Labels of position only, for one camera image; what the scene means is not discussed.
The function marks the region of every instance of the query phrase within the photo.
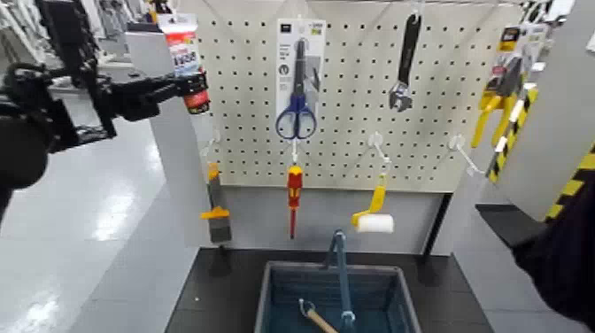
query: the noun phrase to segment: white pegboard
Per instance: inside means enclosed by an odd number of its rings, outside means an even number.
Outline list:
[[[274,130],[276,20],[295,17],[290,2],[182,3],[198,16],[212,120],[221,142],[210,155],[226,185],[286,186],[290,144]],[[392,159],[389,190],[454,191],[466,164],[448,150],[469,137],[502,28],[518,21],[513,4],[431,3],[413,60],[413,109],[387,107],[397,79],[409,3],[308,2],[305,17],[328,23],[317,133],[303,141],[307,188],[369,190],[381,160],[367,139],[384,136]]]

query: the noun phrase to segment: basket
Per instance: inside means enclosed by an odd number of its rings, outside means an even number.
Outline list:
[[[321,332],[300,313],[298,300],[303,298],[314,303],[316,312],[341,333],[421,333],[402,270],[342,265],[342,245],[337,246],[338,267],[329,267],[330,254],[338,238],[333,238],[325,263],[267,263],[254,331]],[[342,283],[339,282],[341,275],[344,275]],[[345,316],[351,311],[355,315],[353,322]]]

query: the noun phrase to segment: black table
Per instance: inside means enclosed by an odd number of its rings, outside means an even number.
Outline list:
[[[325,252],[200,250],[166,333],[253,332],[266,263],[269,260],[321,262],[325,255]],[[493,333],[454,257],[432,256],[425,264],[421,262],[414,255],[347,254],[348,264],[403,269],[423,333]]]

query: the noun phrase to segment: scissors blade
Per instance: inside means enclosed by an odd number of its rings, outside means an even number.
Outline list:
[[[304,38],[297,41],[296,45],[296,68],[293,76],[293,94],[304,94],[304,78],[305,78],[305,40]]]

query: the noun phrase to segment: hazard stripe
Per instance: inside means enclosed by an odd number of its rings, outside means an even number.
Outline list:
[[[562,188],[560,196],[547,213],[545,222],[550,223],[558,218],[564,212],[564,207],[571,204],[576,196],[581,193],[584,184],[592,181],[595,181],[595,143],[583,159],[581,159],[572,179]]]
[[[506,164],[506,159],[516,143],[516,138],[519,135],[522,126],[525,124],[525,121],[527,121],[529,110],[537,99],[537,89],[533,88],[526,90],[525,92],[526,94],[521,112],[517,119],[508,126],[508,130],[502,135],[506,139],[506,143],[504,144],[502,151],[494,158],[490,171],[488,172],[488,178],[491,182],[498,181],[499,174]]]

